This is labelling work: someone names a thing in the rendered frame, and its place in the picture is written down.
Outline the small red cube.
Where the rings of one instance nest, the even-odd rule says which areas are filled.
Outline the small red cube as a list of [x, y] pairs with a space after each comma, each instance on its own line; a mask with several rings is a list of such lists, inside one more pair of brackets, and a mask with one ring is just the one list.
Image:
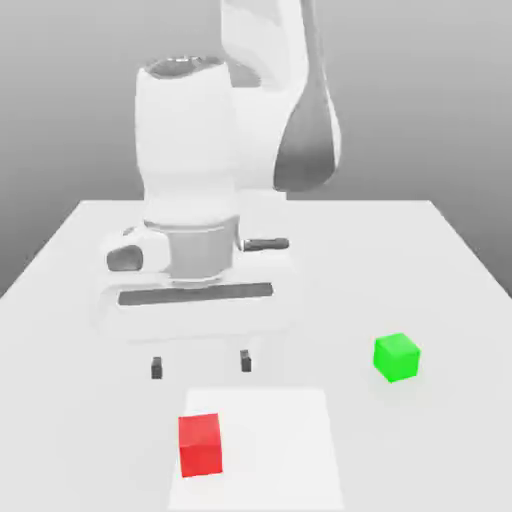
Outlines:
[[223, 472], [218, 414], [178, 418], [180, 468], [183, 478]]

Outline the small green cube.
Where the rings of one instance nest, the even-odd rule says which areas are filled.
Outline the small green cube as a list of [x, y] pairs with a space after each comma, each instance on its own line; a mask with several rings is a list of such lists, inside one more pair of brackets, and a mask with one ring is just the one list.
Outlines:
[[375, 340], [374, 367], [390, 383], [416, 376], [420, 356], [420, 348], [403, 333], [387, 335]]

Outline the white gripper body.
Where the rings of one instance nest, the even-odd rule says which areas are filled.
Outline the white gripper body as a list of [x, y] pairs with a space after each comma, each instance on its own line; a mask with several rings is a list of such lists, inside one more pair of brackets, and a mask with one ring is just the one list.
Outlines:
[[175, 287], [129, 276], [96, 283], [92, 317], [105, 337], [127, 343], [264, 337], [295, 321], [295, 277]]

